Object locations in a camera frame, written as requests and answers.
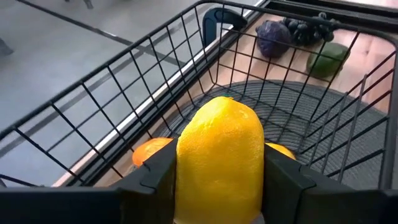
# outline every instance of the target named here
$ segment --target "blue handle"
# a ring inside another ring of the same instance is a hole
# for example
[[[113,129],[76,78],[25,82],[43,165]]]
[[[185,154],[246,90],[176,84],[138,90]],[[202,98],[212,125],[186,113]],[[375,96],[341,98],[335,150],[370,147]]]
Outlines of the blue handle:
[[[230,9],[216,7],[206,12],[203,17],[203,46],[207,47],[217,36],[217,23],[231,24],[234,30],[240,30],[248,21],[237,12]]]

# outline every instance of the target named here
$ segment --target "dark grape bunch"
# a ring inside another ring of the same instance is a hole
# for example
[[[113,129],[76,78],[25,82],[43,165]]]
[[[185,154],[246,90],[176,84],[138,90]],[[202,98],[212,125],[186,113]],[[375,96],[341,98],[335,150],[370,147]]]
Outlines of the dark grape bunch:
[[[313,16],[315,19],[328,20],[325,12],[320,12],[318,16]],[[335,19],[330,19],[330,22],[339,23]],[[323,39],[330,42],[335,37],[333,31],[335,26],[326,26],[323,24],[314,24],[312,22],[298,21],[296,19],[284,18],[281,21],[292,35],[292,42],[298,46],[309,46],[317,43]]]

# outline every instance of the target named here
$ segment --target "yellow lemon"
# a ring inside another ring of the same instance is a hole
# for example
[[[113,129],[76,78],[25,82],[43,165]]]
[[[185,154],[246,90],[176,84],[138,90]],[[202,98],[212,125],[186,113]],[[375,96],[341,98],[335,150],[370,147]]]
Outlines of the yellow lemon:
[[[203,105],[177,143],[175,222],[251,223],[261,212],[264,132],[228,97]]]
[[[266,143],[269,147],[278,150],[280,153],[285,154],[285,156],[290,157],[294,160],[296,160],[296,157],[294,156],[294,154],[288,150],[285,146],[281,146],[275,143]]]

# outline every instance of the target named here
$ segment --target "purple plum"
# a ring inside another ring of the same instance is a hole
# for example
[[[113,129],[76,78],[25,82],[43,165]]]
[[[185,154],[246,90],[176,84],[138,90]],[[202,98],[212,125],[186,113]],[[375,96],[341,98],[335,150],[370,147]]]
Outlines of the purple plum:
[[[256,32],[257,46],[264,57],[281,57],[289,49],[288,44],[292,43],[288,28],[277,21],[264,21],[256,27]]]

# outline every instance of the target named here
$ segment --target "gray floor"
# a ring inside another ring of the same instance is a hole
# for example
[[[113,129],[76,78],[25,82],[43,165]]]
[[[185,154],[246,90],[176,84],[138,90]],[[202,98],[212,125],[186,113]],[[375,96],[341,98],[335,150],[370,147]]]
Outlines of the gray floor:
[[[70,3],[63,0],[31,2],[130,42],[137,41],[194,3],[194,0],[92,1],[95,7],[93,10],[87,9],[81,0],[71,0]],[[239,2],[254,4],[256,0],[239,0]],[[214,5],[207,4],[198,8],[200,22],[203,13],[210,7]],[[193,13],[194,11],[184,15],[188,35],[198,30],[196,17],[191,16]],[[0,38],[14,50],[12,55],[0,57],[0,108],[2,108],[0,129],[8,127],[126,48],[122,43],[14,0],[0,2],[0,20],[7,21],[0,23]],[[173,32],[172,41],[175,46],[187,39],[181,20],[174,22],[169,28]],[[164,33],[165,30],[162,30],[152,38],[156,43],[156,52],[162,55],[168,54],[172,49],[169,38],[159,39]],[[190,45],[193,53],[201,49],[198,32],[190,38]],[[178,61],[182,63],[192,57],[186,42],[176,50],[176,53]],[[141,72],[147,71],[157,62],[148,41],[134,50],[133,54]],[[169,60],[161,62],[166,77],[178,69],[174,54],[170,57]],[[112,64],[111,69],[123,88],[139,77],[137,68],[131,63],[129,56]],[[144,80],[148,83],[151,92],[163,84],[164,78],[160,67],[150,69],[145,74]],[[101,72],[85,84],[100,105],[104,105],[119,92],[108,71]],[[82,92],[84,89],[79,88],[56,103],[74,125],[79,125],[97,110],[90,97]],[[131,85],[126,94],[134,106],[149,96],[142,79]],[[127,101],[122,96],[117,97],[104,110],[114,124],[118,124],[131,113]],[[90,143],[95,144],[111,128],[105,117],[98,113],[79,130]],[[34,141],[47,150],[72,129],[56,115],[53,109],[48,109],[21,127],[21,130],[27,132]],[[73,133],[57,144],[50,153],[62,164],[70,167],[89,148],[82,138]],[[0,156],[2,156],[0,174],[33,184],[51,185],[65,172],[15,133],[0,141]],[[8,186],[17,185],[8,181],[5,183]]]

